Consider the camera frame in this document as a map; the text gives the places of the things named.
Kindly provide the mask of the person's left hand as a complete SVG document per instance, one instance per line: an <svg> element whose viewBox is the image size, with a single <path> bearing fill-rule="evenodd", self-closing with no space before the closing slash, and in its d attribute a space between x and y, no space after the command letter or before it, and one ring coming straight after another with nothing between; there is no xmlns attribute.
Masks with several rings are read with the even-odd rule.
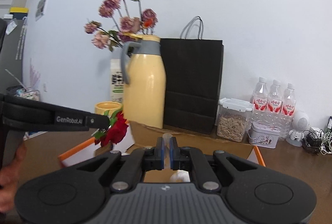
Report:
<svg viewBox="0 0 332 224"><path fill-rule="evenodd" d="M15 194L17 192L17 185L19 181L19 174L22 163L26 156L26 146L24 142L17 148L15 158L12 162L1 169L1 196L0 196L0 211L7 213L14 207Z"/></svg>

